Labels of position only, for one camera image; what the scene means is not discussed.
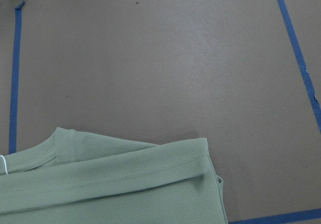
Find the olive green long-sleeve shirt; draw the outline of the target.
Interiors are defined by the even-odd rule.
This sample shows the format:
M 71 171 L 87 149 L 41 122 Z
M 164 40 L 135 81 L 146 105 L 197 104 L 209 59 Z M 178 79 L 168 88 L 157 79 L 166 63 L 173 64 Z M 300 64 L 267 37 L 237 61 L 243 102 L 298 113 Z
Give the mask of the olive green long-sleeve shirt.
M 1 223 L 227 223 L 206 138 L 153 144 L 57 128 L 1 156 Z

